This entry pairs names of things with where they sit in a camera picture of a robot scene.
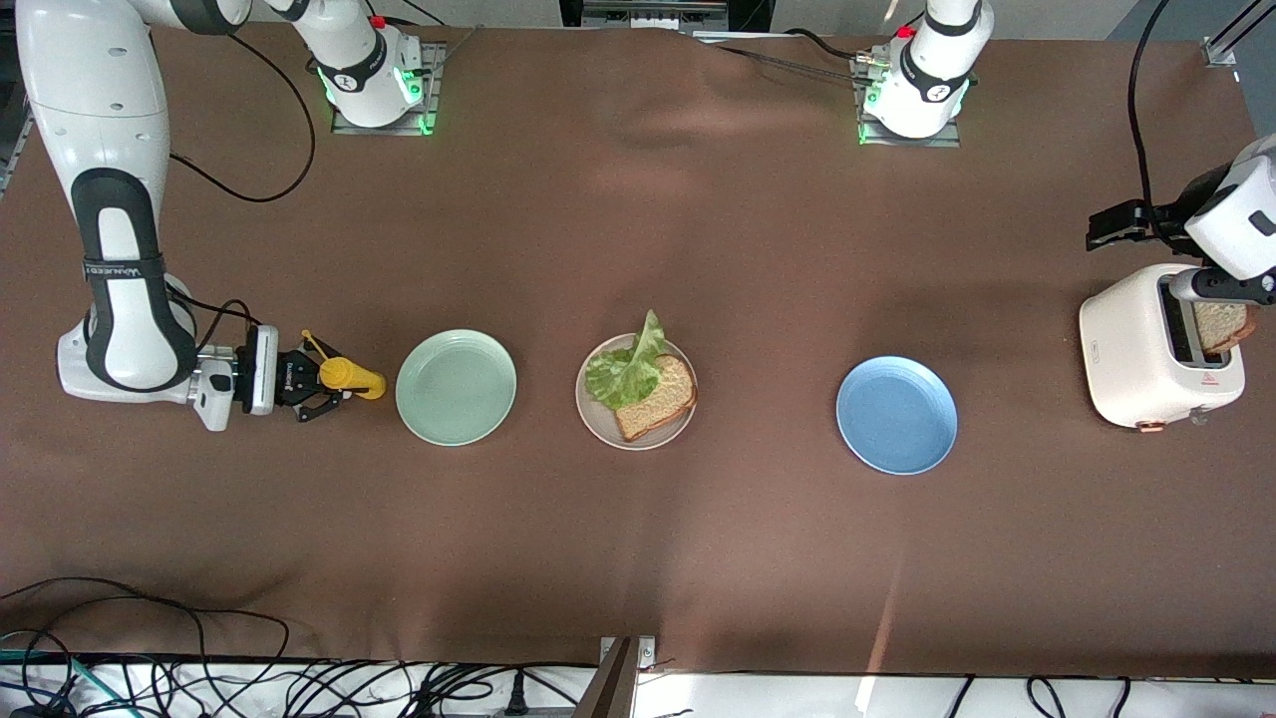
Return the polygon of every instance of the brown table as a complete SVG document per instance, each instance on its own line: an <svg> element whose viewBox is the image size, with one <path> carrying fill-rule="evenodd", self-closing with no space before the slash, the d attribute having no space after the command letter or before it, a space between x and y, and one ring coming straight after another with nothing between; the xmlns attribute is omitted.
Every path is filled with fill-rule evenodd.
<svg viewBox="0 0 1276 718"><path fill-rule="evenodd" d="M244 36L325 121L300 40ZM156 43L174 148L244 190L286 184L305 142L278 78L225 38ZM837 69L800 40L750 47ZM1082 250L1086 217L1137 193L1131 50L990 43L962 148L942 150L860 147L845 85L674 33L480 31L434 136L324 133L267 205L175 166L162 245L199 297L248 298L389 377L440 329L509 347L512 414L454 450L389 399L212 435L186 408L65 397L54 344L89 293L34 140L0 208L3 584L94 574L248 606L293 621L297 656L587 661L597 636L646 633L695 670L1273 675L1276 332L1247 342L1245 397L1206 427L1132 435L1086 395L1078 305L1170 259ZM1161 200L1253 136L1192 45L1152 46L1141 88ZM572 384L647 307L702 399L634 455L586 431ZM920 478L874 473L835 427L842 376L887 352L961 412ZM100 608L59 633L194 650L180 616ZM230 619L209 640L274 645Z"/></svg>

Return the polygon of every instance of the toast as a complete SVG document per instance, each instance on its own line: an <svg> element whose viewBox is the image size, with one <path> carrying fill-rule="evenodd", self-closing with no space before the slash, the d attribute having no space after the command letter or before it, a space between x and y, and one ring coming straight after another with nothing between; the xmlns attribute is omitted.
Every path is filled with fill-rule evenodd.
<svg viewBox="0 0 1276 718"><path fill-rule="evenodd" d="M1258 328L1258 307L1250 304L1196 301L1192 312L1206 353L1222 353Z"/></svg>
<svg viewBox="0 0 1276 718"><path fill-rule="evenodd" d="M671 353L656 357L660 384L647 399L616 409L616 426L624 440L638 441L695 407L695 380L681 358Z"/></svg>

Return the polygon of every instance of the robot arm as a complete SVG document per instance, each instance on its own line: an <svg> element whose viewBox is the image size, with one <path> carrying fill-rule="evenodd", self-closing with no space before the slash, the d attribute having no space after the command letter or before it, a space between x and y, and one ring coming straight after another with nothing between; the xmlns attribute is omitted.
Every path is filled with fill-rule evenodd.
<svg viewBox="0 0 1276 718"><path fill-rule="evenodd" d="M334 93L351 121L384 124L402 114L403 93L383 71L384 41L357 0L278 5L296 14L293 26L320 62L367 69ZM93 293L84 320L57 343L59 379L73 397L190 403L212 431L226 427L234 402L246 413L273 411L278 332L263 325L246 347L197 349L194 316L182 301L189 292L166 272L157 223L168 110L147 26L230 34L250 8L250 0L17 3L32 114L75 214Z"/></svg>
<svg viewBox="0 0 1276 718"><path fill-rule="evenodd" d="M917 32L891 41L891 70L865 111L902 136L937 134L961 111L970 69L991 34L984 0L928 0Z"/></svg>
<svg viewBox="0 0 1276 718"><path fill-rule="evenodd" d="M1276 134L1192 180L1169 204L1148 212L1131 199L1091 216L1086 249L1148 238L1205 263L1174 277L1174 296L1276 304Z"/></svg>

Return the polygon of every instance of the lettuce leaf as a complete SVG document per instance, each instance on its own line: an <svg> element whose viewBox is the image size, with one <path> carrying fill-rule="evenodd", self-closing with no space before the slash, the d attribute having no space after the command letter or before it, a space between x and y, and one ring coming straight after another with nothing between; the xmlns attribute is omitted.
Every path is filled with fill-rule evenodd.
<svg viewBox="0 0 1276 718"><path fill-rule="evenodd" d="M665 329L648 310L642 332L629 348L601 351L584 369L584 388L602 406L615 412L651 397L660 384L656 356L665 351Z"/></svg>

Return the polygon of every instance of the gray floor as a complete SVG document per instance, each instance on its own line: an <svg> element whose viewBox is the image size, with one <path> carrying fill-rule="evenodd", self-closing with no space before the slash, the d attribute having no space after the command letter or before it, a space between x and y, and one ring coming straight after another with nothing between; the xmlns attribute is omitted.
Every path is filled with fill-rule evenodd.
<svg viewBox="0 0 1276 718"><path fill-rule="evenodd" d="M1196 40L1216 34L1250 0L1171 0L1152 31L1152 40ZM1108 40L1136 41L1157 0L1139 0ZM1276 14L1236 47L1240 87L1259 136L1276 133Z"/></svg>

